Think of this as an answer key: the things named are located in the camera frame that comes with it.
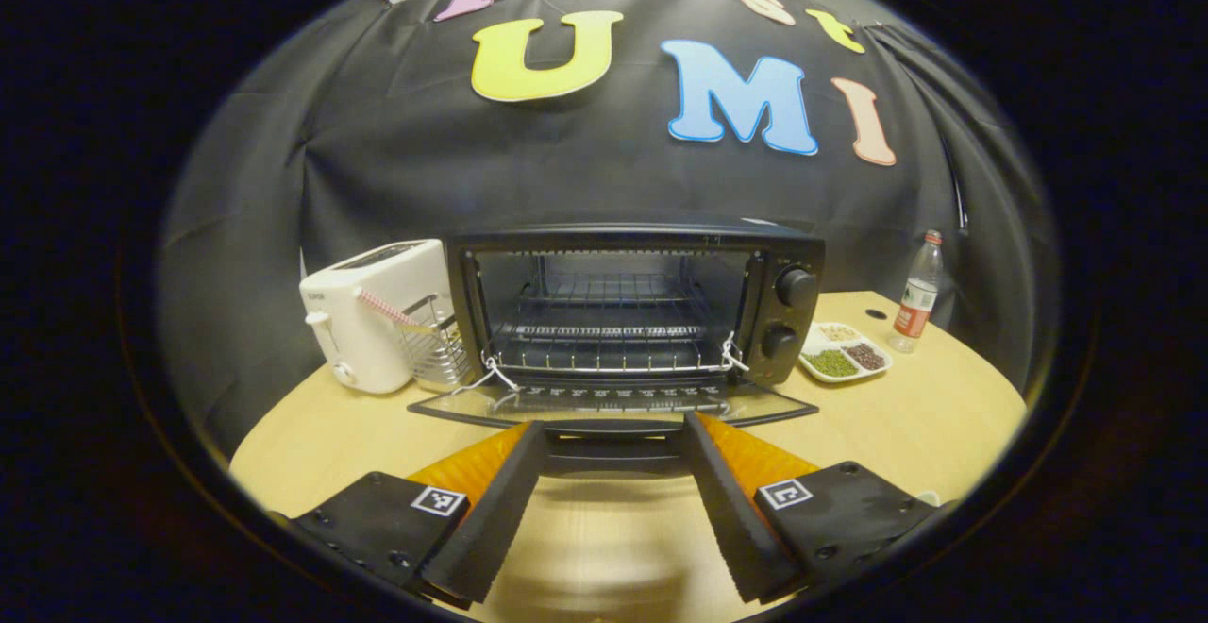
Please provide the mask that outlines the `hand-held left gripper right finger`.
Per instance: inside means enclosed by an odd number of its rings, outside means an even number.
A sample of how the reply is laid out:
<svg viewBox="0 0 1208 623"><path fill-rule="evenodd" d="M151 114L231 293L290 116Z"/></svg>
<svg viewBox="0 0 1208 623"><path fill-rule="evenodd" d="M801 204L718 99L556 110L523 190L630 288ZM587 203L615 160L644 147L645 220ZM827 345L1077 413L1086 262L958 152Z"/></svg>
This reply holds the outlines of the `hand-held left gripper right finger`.
<svg viewBox="0 0 1208 623"><path fill-rule="evenodd" d="M861 462L820 467L705 413L685 418L683 454L745 601L815 596L854 580L937 510Z"/></svg>

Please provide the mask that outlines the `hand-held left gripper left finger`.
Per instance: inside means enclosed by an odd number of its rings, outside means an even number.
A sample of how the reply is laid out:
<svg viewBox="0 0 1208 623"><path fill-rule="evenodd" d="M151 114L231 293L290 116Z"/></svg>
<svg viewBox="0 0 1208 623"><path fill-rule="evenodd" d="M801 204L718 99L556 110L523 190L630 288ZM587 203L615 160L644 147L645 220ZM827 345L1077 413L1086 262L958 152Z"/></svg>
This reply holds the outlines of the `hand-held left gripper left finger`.
<svg viewBox="0 0 1208 623"><path fill-rule="evenodd" d="M522 423L406 478L368 472L291 529L393 588L482 604L546 455L544 421Z"/></svg>

